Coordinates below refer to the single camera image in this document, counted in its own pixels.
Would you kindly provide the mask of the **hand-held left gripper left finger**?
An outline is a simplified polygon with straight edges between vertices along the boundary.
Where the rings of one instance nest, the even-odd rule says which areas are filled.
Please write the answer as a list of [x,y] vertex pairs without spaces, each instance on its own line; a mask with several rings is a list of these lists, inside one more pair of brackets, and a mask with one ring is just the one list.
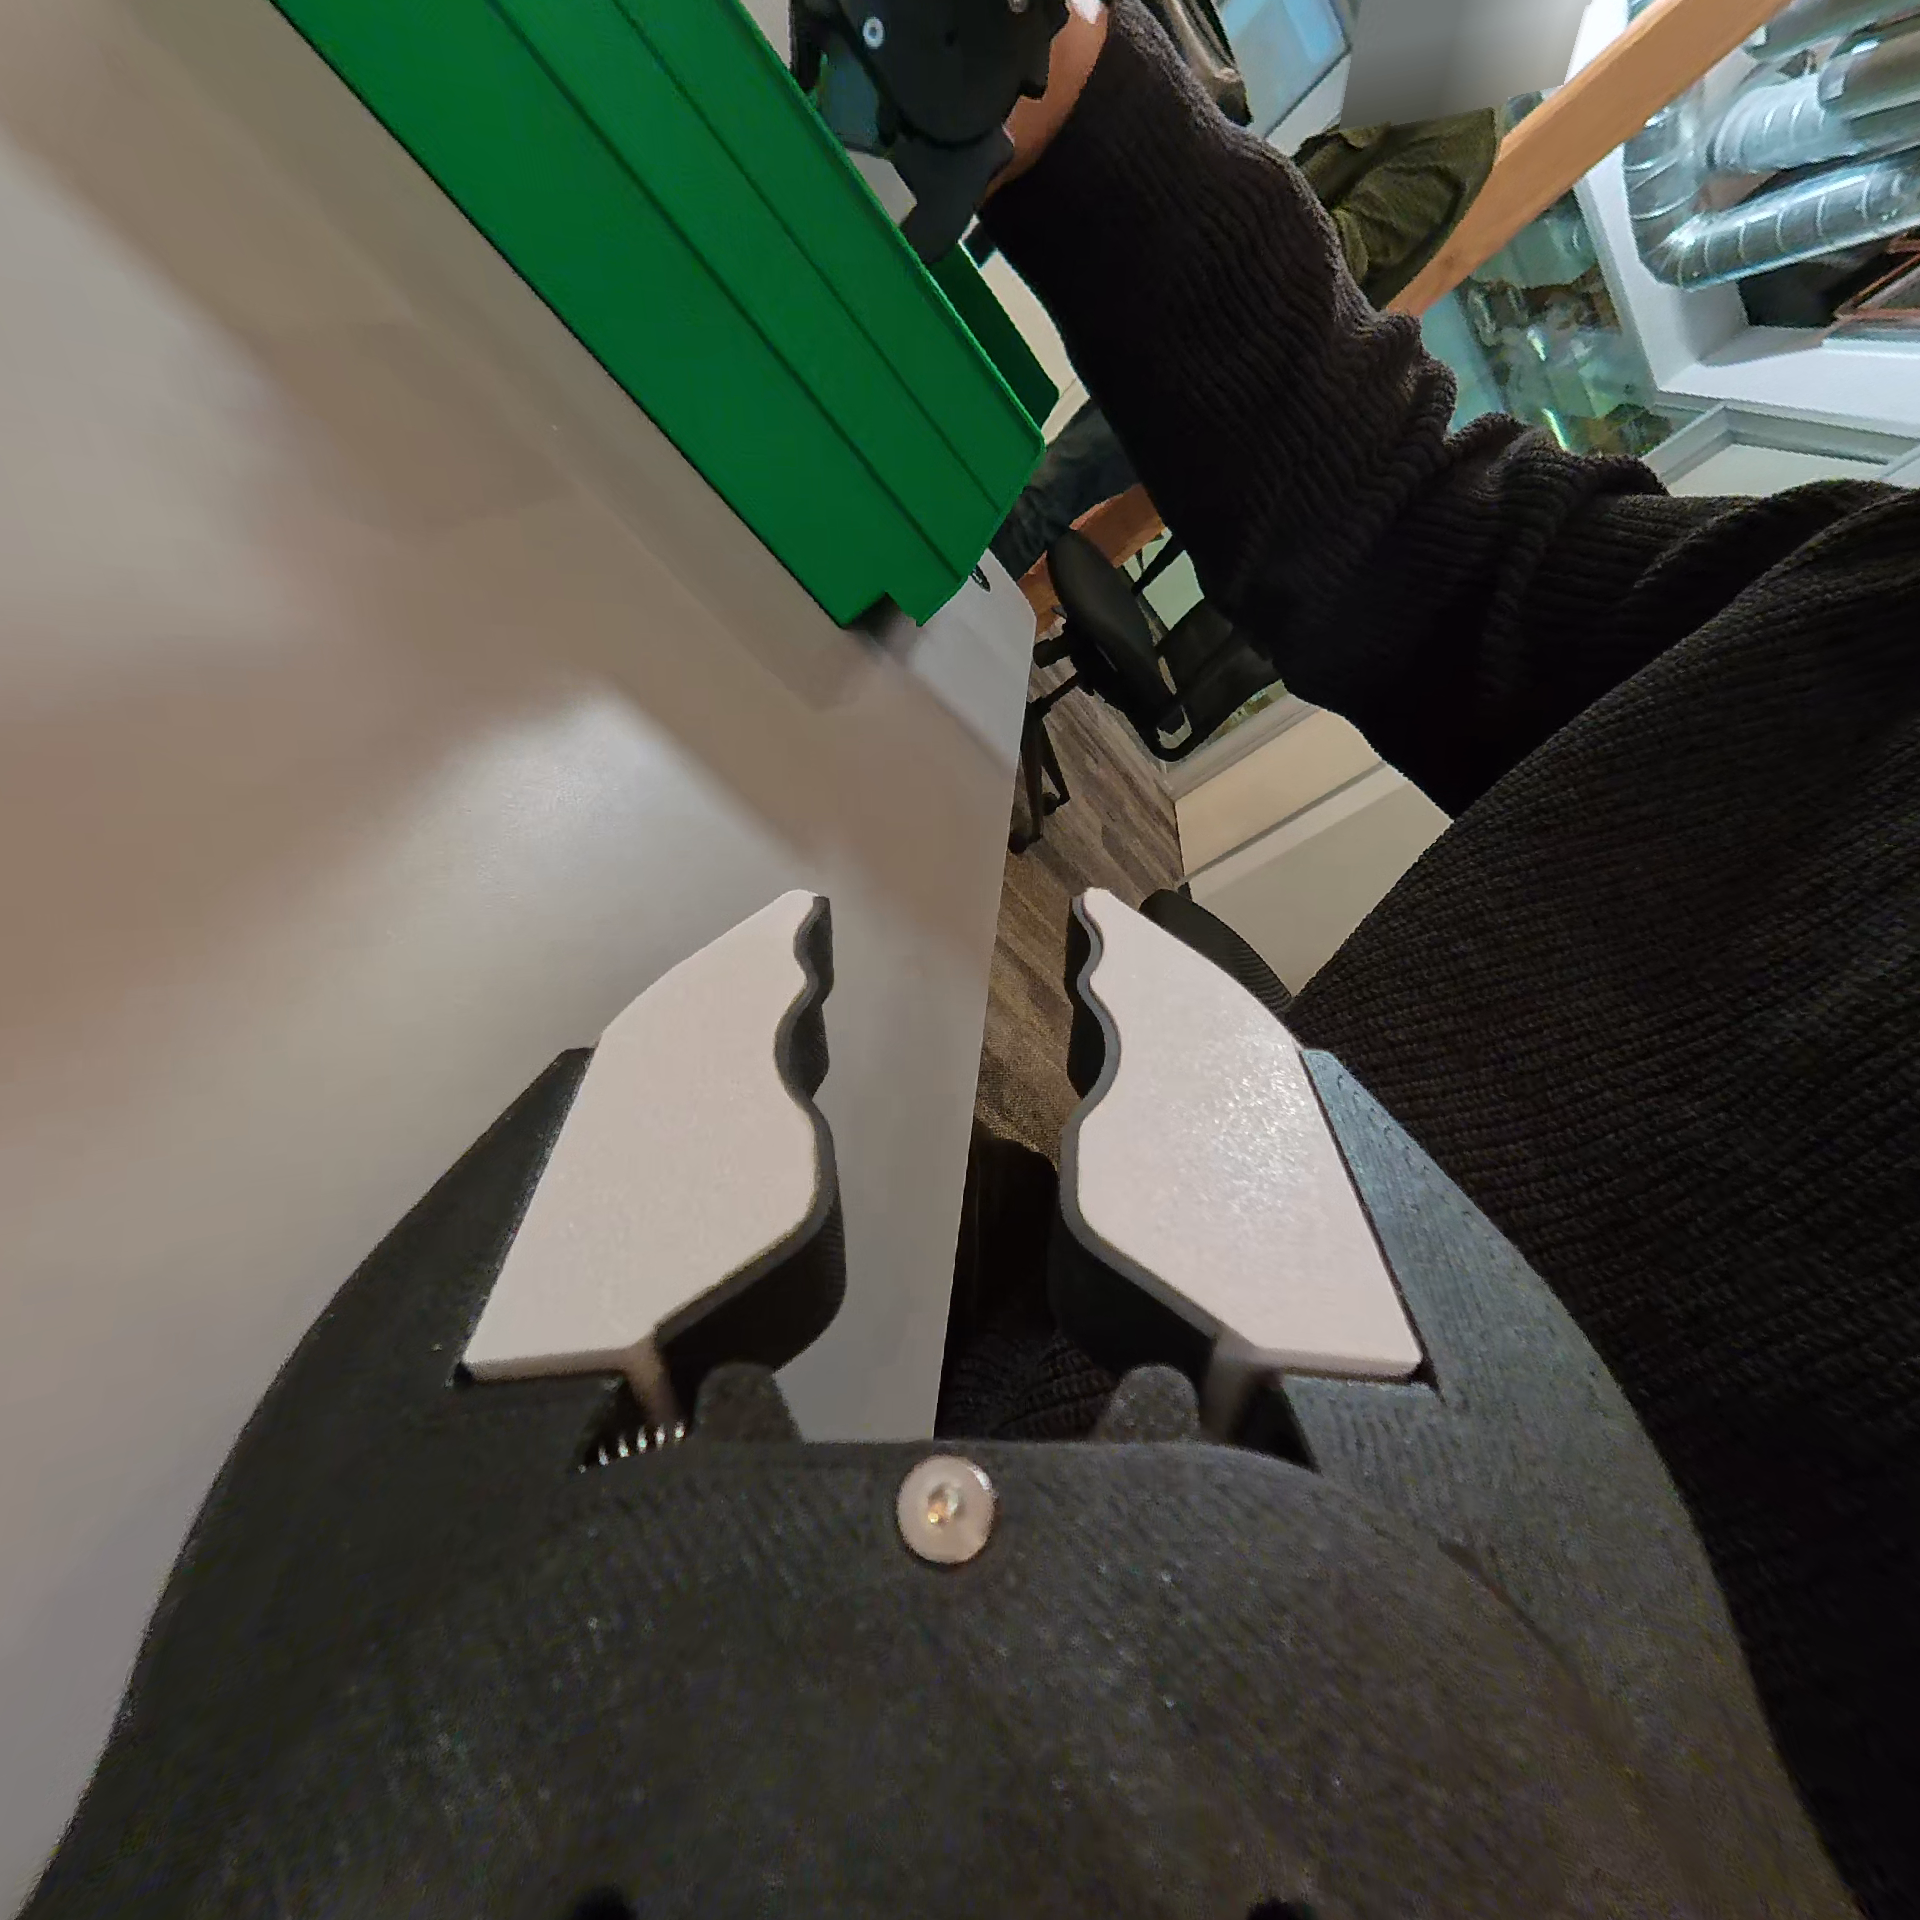
[[707,1379],[797,1360],[845,1300],[817,1090],[834,925],[790,890],[661,975],[602,1032],[462,1353],[478,1383],[627,1379],[691,1425]]

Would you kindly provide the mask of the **green plastic bin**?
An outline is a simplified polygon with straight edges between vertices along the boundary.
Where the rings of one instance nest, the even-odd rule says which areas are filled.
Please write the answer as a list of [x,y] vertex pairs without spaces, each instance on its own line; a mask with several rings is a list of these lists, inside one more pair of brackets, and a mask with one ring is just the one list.
[[277,10],[834,623],[944,610],[1058,386],[744,3]]

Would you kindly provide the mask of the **person's right forearm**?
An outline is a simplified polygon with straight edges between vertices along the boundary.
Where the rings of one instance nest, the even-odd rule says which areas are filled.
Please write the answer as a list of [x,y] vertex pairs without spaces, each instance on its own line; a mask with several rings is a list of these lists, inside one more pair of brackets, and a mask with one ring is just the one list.
[[1585,720],[1647,660],[1612,603],[1654,476],[1495,413],[1451,433],[1420,326],[1358,292],[1301,172],[1230,125],[1137,3],[988,229],[1197,580],[1290,693],[1448,815],[1607,792]]

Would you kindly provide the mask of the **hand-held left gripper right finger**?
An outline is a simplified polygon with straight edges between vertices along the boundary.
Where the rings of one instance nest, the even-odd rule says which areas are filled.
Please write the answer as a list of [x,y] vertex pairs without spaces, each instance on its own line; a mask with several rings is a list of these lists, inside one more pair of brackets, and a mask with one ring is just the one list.
[[1114,1375],[1204,1412],[1272,1379],[1404,1385],[1425,1352],[1305,1055],[1235,972],[1105,889],[1071,909],[1071,1057],[1050,1296]]

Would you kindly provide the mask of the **black office chair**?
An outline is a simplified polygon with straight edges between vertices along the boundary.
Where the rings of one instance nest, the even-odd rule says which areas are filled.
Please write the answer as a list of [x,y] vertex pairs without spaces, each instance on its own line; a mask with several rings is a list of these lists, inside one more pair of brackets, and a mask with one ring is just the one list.
[[1041,639],[1037,666],[1070,660],[1071,687],[1112,705],[1161,763],[1182,763],[1241,709],[1281,685],[1274,663],[1210,600],[1161,626],[1144,582],[1132,580],[1084,532],[1045,550],[1061,629]]

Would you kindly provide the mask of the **person's black sweater torso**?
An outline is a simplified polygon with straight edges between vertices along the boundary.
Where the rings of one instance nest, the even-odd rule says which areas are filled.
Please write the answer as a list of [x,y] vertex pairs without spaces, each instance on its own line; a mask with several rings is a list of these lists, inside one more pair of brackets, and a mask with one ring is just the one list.
[[1555,1285],[1917,1913],[1917,496],[1311,486],[1204,542],[1451,827],[1298,1000]]

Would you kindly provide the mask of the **silver ventilation ducts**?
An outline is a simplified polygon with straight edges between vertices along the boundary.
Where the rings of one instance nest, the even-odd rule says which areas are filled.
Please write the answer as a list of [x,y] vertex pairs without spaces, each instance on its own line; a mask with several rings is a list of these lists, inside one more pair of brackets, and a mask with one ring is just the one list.
[[1691,82],[1620,150],[1647,275],[1704,292],[1917,223],[1917,5],[1790,3],[1744,82]]

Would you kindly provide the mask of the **person's right hand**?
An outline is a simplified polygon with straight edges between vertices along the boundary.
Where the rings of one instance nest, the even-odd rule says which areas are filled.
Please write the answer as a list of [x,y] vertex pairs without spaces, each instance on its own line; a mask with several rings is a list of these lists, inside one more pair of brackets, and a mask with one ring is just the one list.
[[1101,3],[1070,3],[1070,16],[1050,42],[1045,86],[1037,97],[1021,97],[1004,130],[1012,140],[1012,157],[1001,182],[1021,176],[1041,159],[1044,149],[1062,129],[1085,87],[1095,62],[1108,37],[1108,10]]

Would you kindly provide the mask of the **wooden beam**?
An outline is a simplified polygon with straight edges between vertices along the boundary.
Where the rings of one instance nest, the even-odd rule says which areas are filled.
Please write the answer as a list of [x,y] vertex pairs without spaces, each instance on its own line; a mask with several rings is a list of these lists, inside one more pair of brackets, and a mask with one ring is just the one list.
[[1504,252],[1607,153],[1765,29],[1784,3],[1648,3],[1504,140],[1495,167],[1441,252],[1391,300],[1418,319]]

